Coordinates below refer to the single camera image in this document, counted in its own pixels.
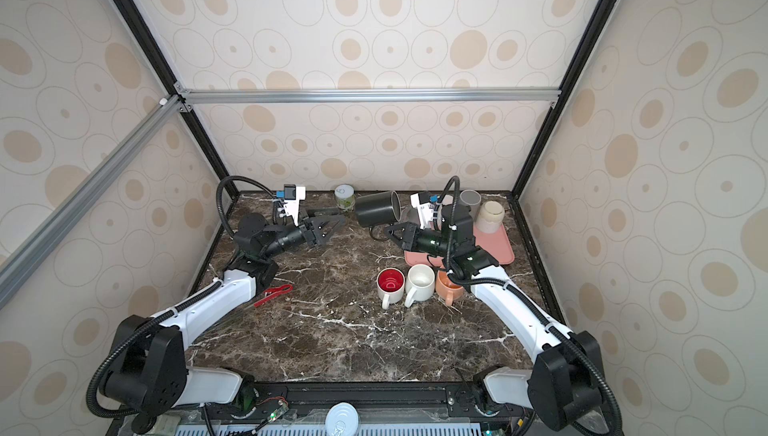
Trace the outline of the large grey mug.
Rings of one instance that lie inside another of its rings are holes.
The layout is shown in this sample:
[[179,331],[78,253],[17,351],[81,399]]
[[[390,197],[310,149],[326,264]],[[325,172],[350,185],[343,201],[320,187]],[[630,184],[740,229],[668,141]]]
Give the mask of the large grey mug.
[[474,189],[464,189],[460,192],[459,203],[465,206],[473,220],[477,219],[478,212],[482,206],[482,196]]

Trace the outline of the peach cream speckled mug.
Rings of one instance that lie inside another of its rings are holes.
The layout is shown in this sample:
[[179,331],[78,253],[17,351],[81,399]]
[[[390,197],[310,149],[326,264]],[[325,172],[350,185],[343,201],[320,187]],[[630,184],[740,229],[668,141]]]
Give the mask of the peach cream speckled mug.
[[437,272],[435,291],[447,307],[451,307],[465,294],[465,289],[453,283],[444,270]]

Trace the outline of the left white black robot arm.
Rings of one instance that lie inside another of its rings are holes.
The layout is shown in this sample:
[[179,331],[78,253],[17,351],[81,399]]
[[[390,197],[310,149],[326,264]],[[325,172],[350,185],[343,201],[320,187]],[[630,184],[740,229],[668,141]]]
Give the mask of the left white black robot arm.
[[[273,219],[259,213],[231,226],[223,192],[234,182],[253,185],[269,197]],[[135,418],[133,430],[148,432],[159,417],[176,407],[219,405],[233,416],[250,416],[257,407],[252,377],[235,370],[193,368],[185,352],[206,330],[245,303],[263,303],[277,275],[276,257],[301,246],[326,244],[345,217],[337,208],[302,210],[303,186],[274,192],[241,175],[223,178],[215,203],[223,230],[236,250],[221,276],[181,302],[149,317],[131,315],[117,328],[109,354],[85,391],[88,411],[98,418]]]

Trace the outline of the white mug black rim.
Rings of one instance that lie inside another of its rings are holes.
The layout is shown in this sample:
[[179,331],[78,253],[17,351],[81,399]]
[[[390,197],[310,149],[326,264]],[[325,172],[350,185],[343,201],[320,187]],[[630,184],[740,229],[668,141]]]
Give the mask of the white mug black rim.
[[383,310],[387,310],[390,306],[403,299],[405,276],[399,269],[386,268],[380,271],[376,279],[376,285]]

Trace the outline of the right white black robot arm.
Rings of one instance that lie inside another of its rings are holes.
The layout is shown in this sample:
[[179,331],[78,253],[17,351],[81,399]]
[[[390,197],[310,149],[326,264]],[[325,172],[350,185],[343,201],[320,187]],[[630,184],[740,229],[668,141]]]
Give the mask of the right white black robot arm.
[[594,431],[582,418],[600,412],[607,434],[622,434],[621,409],[605,377],[597,340],[546,313],[477,244],[474,220],[460,204],[460,192],[460,179],[452,176],[438,196],[412,194],[418,222],[402,218],[394,191],[378,194],[376,202],[360,199],[357,218],[365,227],[384,227],[387,238],[405,251],[439,258],[449,281],[485,303],[523,345],[533,363],[527,378],[519,379],[506,367],[482,377],[492,404],[530,408],[549,429],[572,427],[583,435]]

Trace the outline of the white ceramic mug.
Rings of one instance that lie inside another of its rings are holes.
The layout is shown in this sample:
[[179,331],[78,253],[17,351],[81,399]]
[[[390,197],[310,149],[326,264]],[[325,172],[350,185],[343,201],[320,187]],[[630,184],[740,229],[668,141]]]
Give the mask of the white ceramic mug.
[[406,276],[405,302],[410,308],[414,303],[427,301],[435,291],[435,271],[425,264],[412,266]]

